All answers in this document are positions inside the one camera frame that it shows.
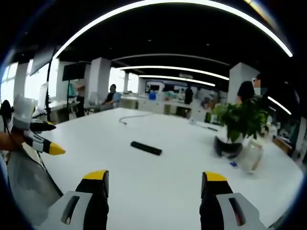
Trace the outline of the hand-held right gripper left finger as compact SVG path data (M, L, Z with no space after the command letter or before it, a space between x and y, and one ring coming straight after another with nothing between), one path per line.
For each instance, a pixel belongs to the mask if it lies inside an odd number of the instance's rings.
M74 191L68 191L48 210L41 230L105 230L109 171L85 175Z

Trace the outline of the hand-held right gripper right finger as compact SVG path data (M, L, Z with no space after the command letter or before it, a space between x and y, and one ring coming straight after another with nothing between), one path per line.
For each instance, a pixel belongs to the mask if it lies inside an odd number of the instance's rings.
M260 213L242 194L234 193L227 179L203 172L200 221L202 230L264 230Z

